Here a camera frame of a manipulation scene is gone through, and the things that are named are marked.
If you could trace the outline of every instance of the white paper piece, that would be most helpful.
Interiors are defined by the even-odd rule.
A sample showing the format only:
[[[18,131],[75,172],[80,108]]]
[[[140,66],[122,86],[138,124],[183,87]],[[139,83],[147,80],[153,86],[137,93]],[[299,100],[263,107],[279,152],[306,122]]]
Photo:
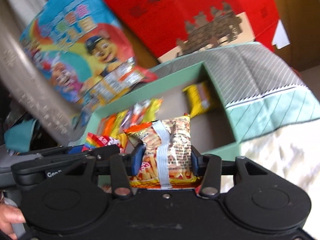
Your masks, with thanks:
[[[275,31],[275,35],[273,36],[272,45],[275,45],[277,49],[281,49],[290,44],[287,33],[285,32],[282,21],[278,21],[278,25]]]

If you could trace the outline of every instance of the screw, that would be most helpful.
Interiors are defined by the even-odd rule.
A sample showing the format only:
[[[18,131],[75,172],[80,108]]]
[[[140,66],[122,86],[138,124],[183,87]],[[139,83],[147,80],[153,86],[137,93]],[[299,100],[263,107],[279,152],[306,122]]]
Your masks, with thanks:
[[[214,196],[218,193],[218,190],[215,187],[205,187],[202,193],[208,196]]]
[[[127,187],[119,187],[119,188],[116,188],[115,190],[115,193],[118,196],[127,196],[130,194],[130,192],[131,190],[128,189]]]
[[[166,198],[166,199],[169,199],[171,196],[170,196],[170,194],[165,193],[165,194],[162,195],[162,197],[163,197],[163,198]]]

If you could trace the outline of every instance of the green storage box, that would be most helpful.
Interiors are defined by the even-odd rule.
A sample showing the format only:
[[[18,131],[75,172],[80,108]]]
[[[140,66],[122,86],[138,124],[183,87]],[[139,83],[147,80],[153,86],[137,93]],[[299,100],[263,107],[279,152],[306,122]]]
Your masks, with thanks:
[[[206,65],[203,62],[197,63],[145,84],[98,109],[92,114],[84,134],[86,135],[88,132],[96,133],[102,118],[128,109],[135,103],[150,98],[163,97],[164,99],[157,113],[158,119],[182,116],[189,111],[187,98],[182,89],[203,80],[209,80],[212,85],[212,93],[216,93],[220,97],[214,78],[209,75]],[[82,138],[81,143],[83,144],[84,141],[85,136]],[[220,109],[214,109],[207,114],[191,119],[191,142],[202,154],[215,154],[223,160],[233,161],[239,155],[239,144],[236,142],[229,116],[222,104]]]

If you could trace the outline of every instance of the teal fabric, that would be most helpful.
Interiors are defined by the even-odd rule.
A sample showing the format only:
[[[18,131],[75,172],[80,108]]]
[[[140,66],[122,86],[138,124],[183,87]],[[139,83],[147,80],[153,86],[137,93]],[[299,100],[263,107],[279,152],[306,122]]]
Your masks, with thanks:
[[[275,92],[264,98],[229,107],[226,111],[239,142],[286,125],[320,118],[320,104],[306,87]]]
[[[30,119],[14,125],[4,133],[6,148],[16,152],[28,152],[33,132],[39,128],[40,124],[36,119]]]

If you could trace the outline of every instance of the held snack bag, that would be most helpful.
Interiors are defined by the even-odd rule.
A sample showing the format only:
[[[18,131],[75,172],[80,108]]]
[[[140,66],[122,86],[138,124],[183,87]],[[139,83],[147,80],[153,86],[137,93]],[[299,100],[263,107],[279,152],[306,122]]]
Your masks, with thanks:
[[[133,187],[196,187],[200,178],[191,171],[190,116],[134,125],[124,132],[133,146],[146,145],[141,168],[130,178]]]
[[[55,89],[85,112],[128,92],[148,74],[134,66],[132,47],[102,0],[48,0],[20,40]]]

